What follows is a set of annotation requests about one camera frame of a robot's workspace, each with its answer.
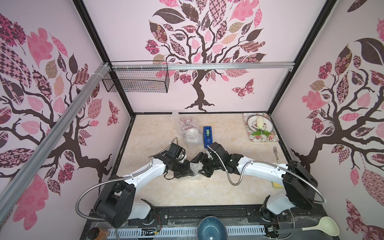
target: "leaf decal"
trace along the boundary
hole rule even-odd
[[[314,110],[307,118],[315,118],[319,114],[319,110]]]
[[[335,71],[338,76],[343,74],[345,70],[349,67],[351,59],[352,59],[352,52],[349,50],[348,44],[347,44],[347,46],[345,46],[345,48],[340,52],[339,56],[336,59]]]
[[[210,24],[211,24],[211,19],[209,19],[209,15],[207,12],[206,15],[203,17],[203,20],[201,20],[201,30],[205,31]]]
[[[350,177],[353,185],[356,186],[359,183],[359,172],[357,168],[352,169]]]
[[[335,127],[334,126],[329,126],[327,127],[326,129],[324,129],[323,133],[321,135],[331,135],[333,133],[333,131],[335,131]]]
[[[57,65],[59,66],[59,68],[63,71],[63,72],[67,72],[67,66],[64,62],[64,59],[63,57],[61,56],[61,54],[59,53],[59,57],[57,58]]]
[[[344,149],[344,146],[343,145],[336,145],[332,148],[332,152],[331,153],[338,153],[338,152],[341,152],[342,150]]]
[[[32,155],[33,150],[16,148],[0,154],[0,167],[10,168],[25,163]]]
[[[362,38],[357,40],[361,43],[361,56],[369,63],[382,65],[384,60],[384,46],[383,44],[373,38]]]
[[[47,182],[48,189],[60,196],[60,183],[58,181],[49,179]]]
[[[102,99],[94,99],[88,108],[88,117],[95,119],[100,114]]]
[[[336,95],[339,100],[339,103],[344,102],[344,100],[348,96],[349,85],[348,85],[347,75],[348,73],[344,75],[343,79],[340,81],[339,85],[337,86]]]
[[[8,142],[8,132],[2,131],[0,132],[0,148],[4,147],[4,145]]]
[[[189,20],[191,20],[192,22],[198,23],[199,22],[199,13],[195,9],[195,7],[193,7],[189,3],[180,2],[180,4],[181,4],[181,6],[180,6],[181,10],[187,16],[187,18]]]
[[[172,46],[172,49],[179,55],[185,57],[185,50],[184,48],[177,42],[170,40],[170,44]]]
[[[228,31],[230,32],[230,33],[235,33],[235,32],[237,32],[238,30],[240,30],[240,28],[243,26],[243,23],[242,22],[236,22],[236,23],[233,23],[230,27],[229,27],[229,29],[228,29]]]
[[[375,85],[382,86],[384,85],[384,75],[379,72],[371,71],[371,81]]]
[[[251,28],[252,23],[253,23],[253,21],[248,23],[248,24],[245,24],[243,26],[243,28],[241,29],[241,35],[242,36],[244,36],[249,31],[249,29]]]
[[[70,70],[71,70],[72,74],[76,74],[77,70],[78,70],[78,67],[77,67],[76,59],[75,59],[73,54],[72,54],[72,56],[69,59],[68,65],[70,67]]]
[[[355,85],[363,85],[364,79],[359,73],[352,71],[352,83]]]
[[[260,34],[260,32],[262,31],[263,29],[256,29],[256,30],[253,30],[252,32],[250,32],[249,34],[248,34],[248,36],[247,36],[247,41],[253,41],[253,40],[255,40],[258,36],[259,36],[259,34]]]
[[[11,118],[11,109],[10,107],[5,107],[0,109],[0,124],[8,122],[8,120]]]
[[[217,33],[216,33],[216,40],[220,40],[220,39],[222,39],[226,32],[227,32],[227,22],[226,22],[226,21],[223,21],[223,22],[220,24],[220,27],[219,27],[218,30],[217,30]]]
[[[317,80],[314,83],[310,85],[312,90],[314,91],[320,91],[325,87],[324,81],[323,80]]]
[[[384,164],[384,154],[376,153],[371,157],[371,159],[378,163]]]
[[[207,63],[210,63],[212,61],[212,53],[210,53],[208,56],[207,56]]]
[[[339,164],[341,164],[343,161],[345,161],[349,156],[351,155],[351,152],[349,151],[349,148],[345,148],[339,153]]]
[[[361,127],[358,130],[356,130],[356,137],[362,137],[370,133],[374,127]]]
[[[226,36],[223,41],[221,41],[222,44],[230,44],[231,42],[233,42],[236,38],[237,34],[236,33],[233,33],[229,36]]]
[[[349,7],[348,11],[347,12],[352,12],[356,9],[358,9],[359,7],[361,7],[361,5],[363,5],[367,0],[356,0],[354,3],[352,3],[352,5]]]
[[[174,36],[176,40],[179,40],[179,41],[182,41],[186,38],[186,36],[182,33],[175,33],[175,34],[172,34],[172,36]]]
[[[179,13],[178,11],[172,8],[160,9],[157,12],[155,12],[153,16],[155,15],[162,17],[166,22],[170,24],[176,24],[176,23],[181,23],[185,21],[185,18],[183,17],[183,15],[181,15],[181,13]]]
[[[21,87],[16,83],[8,81],[7,79],[3,79],[1,76],[0,76],[0,81],[8,97],[12,101],[14,101],[17,105],[21,105],[24,100],[24,92],[21,89]]]
[[[350,121],[355,120],[359,116],[360,116],[360,114],[358,114],[358,113],[347,113],[347,114],[341,116],[340,118],[346,122],[350,122]]]
[[[184,28],[188,33],[194,33],[197,29],[197,27],[194,25],[187,25],[182,28]]]
[[[365,169],[361,181],[371,197],[384,206],[384,178],[380,174]]]
[[[256,11],[256,14],[255,14],[255,19],[253,20],[254,24],[255,24],[255,28],[257,28],[259,26],[259,24],[261,23],[262,21],[262,18],[263,18],[263,13],[262,13],[262,10],[259,8],[257,11]]]
[[[246,69],[228,69],[225,70],[228,76],[232,78],[240,77],[244,75],[245,73],[249,73]]]

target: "white plate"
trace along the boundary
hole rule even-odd
[[[268,118],[266,117],[263,117],[263,116],[259,116],[259,115],[255,115],[255,116],[252,116],[252,117],[249,117],[248,118],[248,127],[253,131],[253,132],[256,132],[257,131],[257,128],[256,128],[256,119],[258,117],[262,117],[264,119],[264,127],[263,127],[263,131],[267,130],[268,132],[272,132],[273,131],[273,124],[271,122],[271,120],[269,120]]]

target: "pink wall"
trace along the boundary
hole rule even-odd
[[[340,1],[273,113],[341,240],[384,236],[384,2],[362,2]]]
[[[101,60],[71,1],[11,1],[2,3],[0,14],[3,190]],[[13,208],[0,238],[78,239],[86,220],[77,216],[75,201],[108,177],[128,123],[118,94],[97,87]],[[97,196],[91,192],[80,209],[88,213]]]

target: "wire mesh basket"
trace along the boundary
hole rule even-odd
[[[113,66],[103,83],[108,92],[167,93],[169,87],[168,64],[150,60],[153,65]]]

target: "ladle handle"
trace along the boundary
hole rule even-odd
[[[278,229],[275,231],[276,234],[285,234],[285,233],[291,233],[291,232],[301,232],[302,228],[283,228]]]

